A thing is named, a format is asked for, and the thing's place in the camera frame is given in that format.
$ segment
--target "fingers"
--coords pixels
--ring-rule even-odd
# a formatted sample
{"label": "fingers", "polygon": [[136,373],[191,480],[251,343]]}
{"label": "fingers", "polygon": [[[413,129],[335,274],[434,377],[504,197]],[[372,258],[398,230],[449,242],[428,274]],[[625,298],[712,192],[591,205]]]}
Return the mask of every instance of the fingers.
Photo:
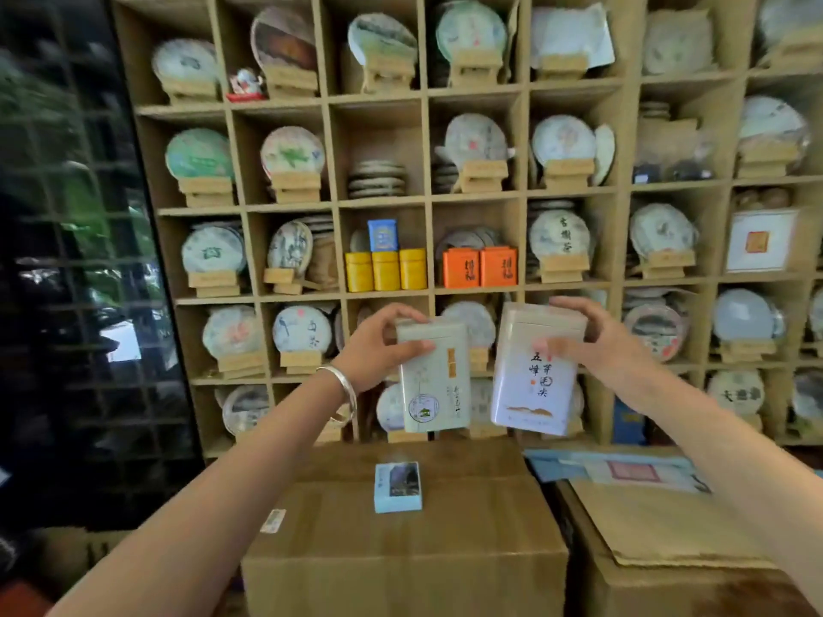
{"label": "fingers", "polygon": [[600,303],[591,299],[584,299],[583,297],[556,296],[549,300],[549,304],[555,305],[558,308],[579,311],[589,320],[600,324],[612,319],[612,314],[603,309]]}
{"label": "fingers", "polygon": [[411,305],[405,305],[404,303],[389,303],[386,307],[378,310],[378,312],[372,316],[381,328],[390,322],[394,322],[400,317],[410,318],[416,322],[429,321],[426,314],[421,311],[417,311]]}
{"label": "fingers", "polygon": [[387,346],[386,352],[393,365],[399,366],[401,363],[405,363],[415,357],[430,353],[434,349],[435,343],[431,340],[413,340],[401,342],[394,346]]}
{"label": "fingers", "polygon": [[535,340],[532,348],[545,357],[557,357],[586,365],[591,360],[594,344],[578,342],[568,337],[552,337]]}

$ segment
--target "forearm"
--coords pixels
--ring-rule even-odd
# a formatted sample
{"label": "forearm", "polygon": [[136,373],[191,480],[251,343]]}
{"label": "forearm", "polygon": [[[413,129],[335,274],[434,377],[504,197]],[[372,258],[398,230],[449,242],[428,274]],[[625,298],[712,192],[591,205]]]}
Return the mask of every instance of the forearm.
{"label": "forearm", "polygon": [[823,613],[823,481],[677,377],[643,407]]}
{"label": "forearm", "polygon": [[135,530],[50,617],[210,615],[291,479],[301,454],[345,402],[319,371],[225,456]]}

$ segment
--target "small blue box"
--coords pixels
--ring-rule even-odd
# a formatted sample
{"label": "small blue box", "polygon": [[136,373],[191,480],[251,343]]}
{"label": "small blue box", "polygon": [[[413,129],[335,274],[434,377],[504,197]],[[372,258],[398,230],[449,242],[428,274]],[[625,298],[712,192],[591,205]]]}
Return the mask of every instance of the small blue box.
{"label": "small blue box", "polygon": [[369,240],[371,252],[399,251],[397,246],[396,219],[380,219],[369,221]]}
{"label": "small blue box", "polygon": [[619,398],[615,398],[612,443],[645,446],[646,436],[643,434],[645,425],[646,419],[642,414],[637,413]]}
{"label": "small blue box", "polygon": [[375,513],[419,511],[421,508],[423,487],[417,461],[375,466]]}

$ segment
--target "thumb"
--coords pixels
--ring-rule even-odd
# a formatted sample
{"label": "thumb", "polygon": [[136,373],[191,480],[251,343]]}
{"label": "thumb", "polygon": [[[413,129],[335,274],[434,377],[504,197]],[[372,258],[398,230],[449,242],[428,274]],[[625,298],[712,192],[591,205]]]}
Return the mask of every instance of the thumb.
{"label": "thumb", "polygon": [[394,346],[387,346],[386,352],[392,364],[398,366],[415,357],[430,353],[434,349],[435,343],[431,340],[412,340],[409,342],[399,342]]}
{"label": "thumb", "polygon": [[586,365],[592,356],[592,345],[569,337],[550,337],[536,340],[532,348],[547,357],[558,357]]}

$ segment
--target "wooden shelf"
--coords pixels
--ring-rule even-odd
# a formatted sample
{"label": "wooden shelf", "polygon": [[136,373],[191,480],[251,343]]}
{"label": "wooden shelf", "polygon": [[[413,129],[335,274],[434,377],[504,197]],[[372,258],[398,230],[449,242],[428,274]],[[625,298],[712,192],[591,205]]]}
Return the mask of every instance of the wooden shelf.
{"label": "wooden shelf", "polygon": [[[165,279],[174,300],[174,315],[183,348],[181,359],[188,372],[211,367],[200,343],[202,325],[211,307],[247,303],[255,308],[267,337],[273,317],[286,303],[334,302],[342,311],[344,336],[354,331],[360,308],[377,309],[392,301],[411,304],[435,316],[447,302],[461,297],[501,300],[509,294],[520,303],[543,303],[552,294],[604,290],[614,314],[622,310],[626,289],[676,286],[690,297],[691,331],[681,360],[668,364],[693,385],[703,387],[718,370],[739,368],[719,362],[711,353],[711,313],[718,292],[727,286],[753,284],[785,307],[788,329],[775,359],[747,364],[767,378],[769,421],[785,425],[792,395],[792,375],[797,368],[823,368],[823,359],[801,353],[805,317],[812,290],[823,284],[823,269],[816,267],[823,235],[823,69],[779,71],[750,69],[754,34],[752,19],[757,0],[703,0],[712,6],[718,69],[693,75],[643,76],[641,52],[643,22],[649,8],[668,0],[604,0],[616,45],[617,61],[598,70],[600,76],[577,81],[534,81],[529,68],[530,13],[534,6],[558,0],[520,0],[519,32],[515,39],[513,77],[508,84],[480,90],[430,86],[434,53],[421,48],[413,90],[401,93],[362,94],[345,82],[339,61],[345,24],[362,12],[392,12],[427,43],[434,26],[427,24],[430,0],[300,0],[314,17],[318,44],[317,97],[232,103],[228,100],[171,106],[151,72],[152,49],[164,39],[193,36],[215,43],[221,69],[221,92],[228,91],[228,75],[242,66],[254,66],[249,47],[249,27],[254,14],[269,0],[113,0],[119,38],[138,133],[143,164],[155,209],[159,244],[165,262]],[[484,0],[498,9],[512,0]],[[562,6],[587,6],[591,0],[562,0]],[[734,178],[736,134],[747,94],[766,93],[793,103],[803,88],[809,97],[797,106],[810,122],[815,141],[800,170],[787,177],[757,180]],[[715,179],[698,182],[633,184],[632,167],[637,132],[638,104],[643,99],[665,99],[681,113],[699,117],[711,133],[715,148]],[[509,161],[506,190],[480,194],[432,194],[433,146],[442,144],[445,127],[459,113],[479,112],[494,118],[506,133],[515,157]],[[529,144],[534,126],[549,114],[573,114],[590,125],[608,123],[616,134],[616,159],[603,186],[575,194],[555,195],[529,189]],[[262,139],[282,125],[303,125],[324,143],[327,167],[319,203],[279,204],[267,195],[267,182],[259,163]],[[192,126],[220,130],[229,137],[234,155],[238,205],[227,208],[185,207],[177,182],[165,171],[165,146],[174,133]],[[408,196],[349,199],[348,171],[362,159],[392,158],[408,172]],[[802,235],[794,239],[786,272],[726,274],[723,271],[727,226],[734,189],[744,186],[787,186],[797,192],[804,212]],[[697,266],[684,279],[642,279],[625,276],[625,254],[632,196],[669,199],[700,230]],[[525,279],[528,251],[529,202],[573,198],[586,216],[596,217],[598,246],[591,277],[580,282],[538,284]],[[268,241],[277,226],[288,219],[328,212],[334,224],[336,263],[340,289],[331,293],[272,294],[262,283]],[[224,299],[197,299],[188,287],[180,261],[180,246],[198,220],[215,217],[239,220],[245,234],[251,294]],[[398,221],[402,246],[427,250],[428,287],[425,290],[367,292],[346,291],[345,262],[355,229],[374,218]],[[435,250],[448,231],[463,226],[486,225],[500,232],[518,249],[519,283],[511,288],[449,290],[439,285]],[[286,375],[276,365],[278,355],[267,341],[269,363],[260,377],[227,382],[214,377],[193,377],[195,415],[206,456],[213,458],[231,447],[219,407],[216,386],[259,384],[267,387],[272,403],[278,402],[307,376]],[[581,438],[539,445],[603,446],[611,442],[614,396],[581,373],[587,396],[588,433]],[[779,438],[783,444],[786,438]]]}

